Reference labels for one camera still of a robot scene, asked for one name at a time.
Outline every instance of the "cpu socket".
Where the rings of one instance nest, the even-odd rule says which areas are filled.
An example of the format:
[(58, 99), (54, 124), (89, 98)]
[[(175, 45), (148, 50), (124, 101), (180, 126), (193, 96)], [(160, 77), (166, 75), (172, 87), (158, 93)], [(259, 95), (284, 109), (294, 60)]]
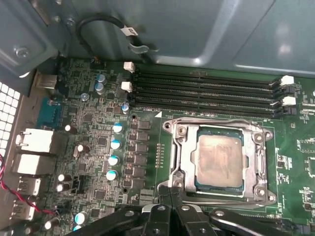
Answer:
[(267, 188), (266, 146), (273, 133), (244, 119), (179, 118), (163, 123), (172, 135), (169, 180), (183, 202), (253, 209), (274, 204)]

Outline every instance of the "motherboard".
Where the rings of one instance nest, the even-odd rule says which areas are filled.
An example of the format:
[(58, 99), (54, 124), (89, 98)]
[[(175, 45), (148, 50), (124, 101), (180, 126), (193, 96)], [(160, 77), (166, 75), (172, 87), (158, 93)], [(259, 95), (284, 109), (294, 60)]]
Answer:
[[(72, 232), (80, 212), (84, 226), (113, 213), (117, 205), (157, 203), (161, 185), (182, 188), (183, 201), (204, 211), (220, 206), (249, 217), (286, 219), (299, 226), (292, 234), (315, 235), (314, 80), (294, 77), (289, 88), (278, 82), (271, 90), (281, 88), (282, 100), (272, 97), (277, 101), (271, 103), (270, 89), (260, 85), (274, 86), (282, 76), (133, 66), (131, 73), (133, 68), (125, 70), (120, 62), (61, 61), (58, 77), (67, 96), (43, 101), (37, 128), (68, 136), (43, 201), (48, 209), (68, 202), (70, 214), (37, 235)], [(213, 82), (211, 93), (225, 87), (223, 95), (199, 96), (205, 100), (196, 104), (178, 97), (197, 101), (191, 91), (200, 85), (185, 76), (171, 80), (176, 74), (202, 83), (207, 76), (231, 80)], [(167, 89), (161, 77), (167, 78)], [(242, 80), (251, 81), (251, 88), (236, 84)], [(184, 85), (191, 91), (181, 90)], [(207, 99), (224, 101), (224, 109), (209, 110)], [(50, 218), (41, 219), (41, 225)]]

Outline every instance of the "green circuit board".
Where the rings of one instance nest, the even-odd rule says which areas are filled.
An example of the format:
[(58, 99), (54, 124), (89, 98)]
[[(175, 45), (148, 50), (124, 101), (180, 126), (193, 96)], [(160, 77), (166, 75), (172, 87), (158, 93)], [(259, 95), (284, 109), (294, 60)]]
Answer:
[[(243, 78), (271, 81), (277, 76), (250, 73), (193, 69), (162, 65), (138, 65), (151, 71), (181, 72), (187, 74), (202, 73), (218, 77)], [(94, 91), (97, 74), (106, 76), (107, 84), (104, 95)], [(116, 204), (147, 205), (157, 202), (156, 186), (168, 179), (170, 165), (171, 136), (162, 129), (166, 120), (180, 117), (232, 119), (235, 116), (211, 115), (195, 112), (169, 111), (163, 109), (135, 108), (129, 114), (121, 112), (124, 93), (120, 84), (130, 77), (123, 69), (123, 63), (108, 62), (104, 66), (92, 65), (90, 60), (66, 59), (61, 63), (59, 76), (66, 79), (69, 86), (67, 100), (60, 101), (60, 118), (56, 130), (63, 132), (67, 124), (78, 128), (77, 135), (70, 135), (66, 155), (59, 157), (56, 175), (51, 178), (46, 207), (51, 208), (56, 202), (71, 200), (73, 213), (85, 211), (93, 222), (114, 212)], [(315, 81), (295, 78), (297, 115), (282, 119), (246, 118), (258, 121), (262, 126), (274, 132), (274, 138), (267, 146), (268, 188), (277, 195), (277, 203), (254, 210), (234, 209), (244, 215), (258, 215), (270, 218), (285, 218), (298, 224), (310, 225), (315, 218)], [(82, 101), (82, 93), (90, 98)], [(45, 117), (38, 118), (38, 126), (45, 122)], [(128, 137), (131, 126), (138, 121), (149, 121), (148, 162), (146, 165), (144, 189), (124, 187), (124, 168)], [(122, 134), (114, 134), (115, 123), (124, 127)], [(120, 150), (113, 151), (110, 142), (117, 139), (122, 143)], [(73, 157), (76, 145), (86, 144), (91, 151)], [(108, 157), (114, 154), (120, 158), (120, 164), (113, 168), (108, 165)], [(119, 173), (115, 181), (107, 181), (106, 172), (114, 169)], [(55, 192), (58, 174), (85, 175), (84, 194), (71, 195), (68, 192)], [(40, 232), (38, 235), (66, 235), (75, 224), (61, 223), (53, 230)]]

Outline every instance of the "white slot latch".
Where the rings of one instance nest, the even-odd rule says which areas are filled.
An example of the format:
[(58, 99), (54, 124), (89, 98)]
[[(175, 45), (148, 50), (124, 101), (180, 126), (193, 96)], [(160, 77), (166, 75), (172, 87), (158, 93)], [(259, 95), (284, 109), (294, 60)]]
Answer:
[(132, 92), (131, 82), (122, 82), (122, 90), (126, 90), (127, 92)]
[(292, 85), (292, 84), (294, 84), (294, 77), (293, 76), (285, 75), (281, 78), (280, 86)]
[(295, 97), (284, 97), (282, 99), (282, 105), (283, 106), (292, 106), (292, 105), (296, 105), (296, 98)]
[(129, 71), (130, 73), (134, 72), (134, 64), (131, 61), (127, 61), (124, 63), (124, 69)]

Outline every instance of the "label sticker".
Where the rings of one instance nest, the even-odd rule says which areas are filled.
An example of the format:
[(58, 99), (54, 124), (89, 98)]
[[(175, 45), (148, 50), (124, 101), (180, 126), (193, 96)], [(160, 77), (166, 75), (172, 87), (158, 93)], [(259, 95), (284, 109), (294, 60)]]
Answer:
[(137, 36), (138, 33), (134, 30), (133, 27), (125, 27), (122, 28), (121, 31), (126, 35), (126, 36)]

